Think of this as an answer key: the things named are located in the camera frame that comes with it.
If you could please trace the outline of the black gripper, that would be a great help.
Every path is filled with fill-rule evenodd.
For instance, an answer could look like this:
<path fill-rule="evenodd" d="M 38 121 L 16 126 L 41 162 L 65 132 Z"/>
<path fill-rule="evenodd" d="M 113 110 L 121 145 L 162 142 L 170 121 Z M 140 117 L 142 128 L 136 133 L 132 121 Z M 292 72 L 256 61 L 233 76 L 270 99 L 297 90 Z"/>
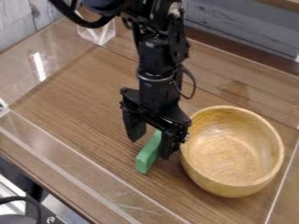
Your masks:
<path fill-rule="evenodd" d="M 128 139 L 134 142 L 145 134 L 145 125 L 158 129 L 161 141 L 158 144 L 158 156 L 168 159 L 185 142 L 190 118 L 184 114 L 178 106 L 182 95 L 182 74 L 166 73 L 148 76 L 137 75 L 138 89 L 122 87 L 120 89 L 122 121 Z"/>

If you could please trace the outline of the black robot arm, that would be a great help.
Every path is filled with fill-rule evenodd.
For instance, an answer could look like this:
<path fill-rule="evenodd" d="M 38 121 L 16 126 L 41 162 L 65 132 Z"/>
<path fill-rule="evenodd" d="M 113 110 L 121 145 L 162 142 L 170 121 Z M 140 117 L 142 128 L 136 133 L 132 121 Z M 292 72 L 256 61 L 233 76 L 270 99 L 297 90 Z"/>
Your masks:
<path fill-rule="evenodd" d="M 185 142 L 190 118 L 178 106 L 182 98 L 182 66 L 189 56 L 181 0 L 82 0 L 101 17 L 121 17 L 130 28 L 138 56 L 138 88 L 120 90 L 122 120 L 130 141 L 145 134 L 145 127 L 161 131 L 157 153 L 168 158 Z"/>

